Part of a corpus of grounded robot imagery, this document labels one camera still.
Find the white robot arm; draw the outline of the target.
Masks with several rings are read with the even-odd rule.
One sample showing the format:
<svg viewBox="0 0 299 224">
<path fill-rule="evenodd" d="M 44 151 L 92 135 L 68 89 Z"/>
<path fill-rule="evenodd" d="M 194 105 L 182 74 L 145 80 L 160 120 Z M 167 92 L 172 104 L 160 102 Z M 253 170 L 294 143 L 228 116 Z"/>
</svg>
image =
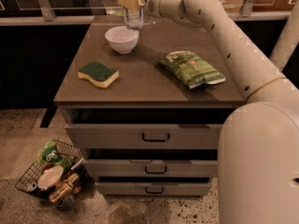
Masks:
<svg viewBox="0 0 299 224">
<path fill-rule="evenodd" d="M 220 224 L 299 224 L 299 90 L 231 20 L 220 0 L 118 2 L 204 27 L 245 101 L 221 128 Z"/>
</svg>

